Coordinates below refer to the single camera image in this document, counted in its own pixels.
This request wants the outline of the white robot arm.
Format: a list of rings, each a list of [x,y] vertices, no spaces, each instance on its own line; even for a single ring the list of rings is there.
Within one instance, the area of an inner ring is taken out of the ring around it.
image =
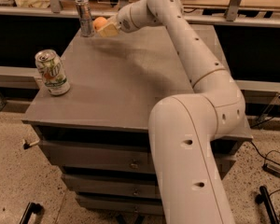
[[[148,122],[152,159],[167,224],[235,224],[211,142],[245,118],[245,98],[228,69],[183,17],[180,0],[140,0],[107,20],[102,37],[163,25],[193,91],[160,100]]]

